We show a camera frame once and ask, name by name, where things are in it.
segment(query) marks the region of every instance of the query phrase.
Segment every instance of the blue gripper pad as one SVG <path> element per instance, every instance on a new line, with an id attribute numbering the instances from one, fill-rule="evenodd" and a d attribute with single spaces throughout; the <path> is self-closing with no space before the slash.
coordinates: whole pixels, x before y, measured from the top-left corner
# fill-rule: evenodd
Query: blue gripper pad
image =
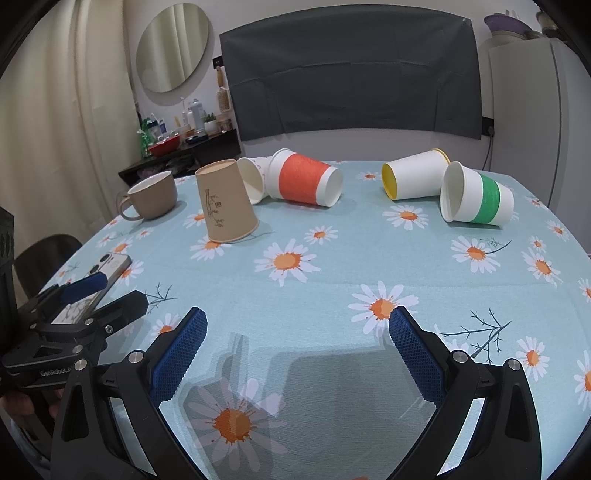
<path id="1" fill-rule="evenodd" d="M 205 312 L 197 308 L 192 311 L 188 321 L 183 319 L 174 330 L 176 338 L 152 371 L 150 398 L 155 405 L 173 397 L 207 334 Z"/>
<path id="2" fill-rule="evenodd" d="M 405 314 L 396 308 L 388 322 L 390 337 L 396 345 L 408 371 L 417 384 L 423 398 L 432 401 L 437 408 L 445 399 L 443 371 L 435 361 Z"/>

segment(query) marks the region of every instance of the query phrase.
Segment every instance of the mug handle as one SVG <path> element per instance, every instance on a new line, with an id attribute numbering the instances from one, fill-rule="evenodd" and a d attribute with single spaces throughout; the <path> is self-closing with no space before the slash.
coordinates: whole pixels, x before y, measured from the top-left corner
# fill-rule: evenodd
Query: mug handle
<path id="1" fill-rule="evenodd" d="M 121 200 L 119 202 L 119 206 L 117 208 L 117 211 L 119 212 L 119 214 L 125 220 L 129 220 L 130 222 L 134 222 L 135 220 L 141 220 L 143 218 L 141 215 L 138 215 L 137 217 L 128 217 L 126 214 L 123 213 L 123 205 L 125 205 L 126 203 L 133 205 L 133 203 L 131 203 L 131 198 L 129 198 L 127 195 L 123 198 L 123 200 Z"/>

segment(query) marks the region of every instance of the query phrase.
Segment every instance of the paper cup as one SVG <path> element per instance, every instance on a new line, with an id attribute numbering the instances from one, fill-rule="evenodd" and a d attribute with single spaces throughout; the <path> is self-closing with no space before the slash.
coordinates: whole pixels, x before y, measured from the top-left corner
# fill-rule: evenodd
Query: paper cup
<path id="1" fill-rule="evenodd" d="M 492 178 L 455 161 L 441 186 L 441 215 L 446 222 L 503 226 L 513 215 L 513 193 Z"/>
<path id="2" fill-rule="evenodd" d="M 266 187 L 275 199 L 332 207 L 343 191 L 343 172 L 282 148 L 273 155 Z"/>
<path id="3" fill-rule="evenodd" d="M 268 196 L 265 177 L 273 157 L 242 157 L 236 160 L 246 193 L 253 205 Z"/>
<path id="4" fill-rule="evenodd" d="M 382 165 L 382 183 L 390 200 L 431 197 L 441 192 L 449 158 L 442 150 L 392 160 Z"/>
<path id="5" fill-rule="evenodd" d="M 201 167 L 195 177 L 211 241 L 227 244 L 256 229 L 258 219 L 236 160 L 220 160 Z"/>

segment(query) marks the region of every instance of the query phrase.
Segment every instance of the smartphone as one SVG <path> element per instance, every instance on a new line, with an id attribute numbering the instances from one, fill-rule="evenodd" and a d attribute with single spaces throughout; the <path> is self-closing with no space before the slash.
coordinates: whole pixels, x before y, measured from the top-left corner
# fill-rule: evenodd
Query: smartphone
<path id="1" fill-rule="evenodd" d="M 75 303 L 68 304 L 53 320 L 52 323 L 80 323 L 90 312 L 98 305 L 105 294 L 131 265 L 129 255 L 108 253 L 103 255 L 98 263 L 93 265 L 90 271 L 85 275 L 103 272 L 107 277 L 107 286 L 101 291 L 93 293 L 86 298 Z"/>

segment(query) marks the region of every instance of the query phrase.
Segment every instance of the white paper cup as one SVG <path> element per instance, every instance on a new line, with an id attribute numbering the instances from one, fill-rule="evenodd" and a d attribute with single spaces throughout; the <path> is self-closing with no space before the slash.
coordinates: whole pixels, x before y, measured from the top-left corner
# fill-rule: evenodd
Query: white paper cup
<path id="1" fill-rule="evenodd" d="M 275 152 L 266 178 L 272 198 L 332 207 L 343 191 L 343 172 L 282 148 Z"/>
<path id="2" fill-rule="evenodd" d="M 441 215 L 446 222 L 503 226 L 513 215 L 513 193 L 504 185 L 455 161 L 441 186 Z"/>
<path id="3" fill-rule="evenodd" d="M 236 163 L 252 205 L 268 196 L 265 177 L 273 157 L 242 157 Z"/>
<path id="4" fill-rule="evenodd" d="M 382 165 L 382 183 L 390 200 L 439 195 L 449 158 L 442 150 L 392 160 Z"/>

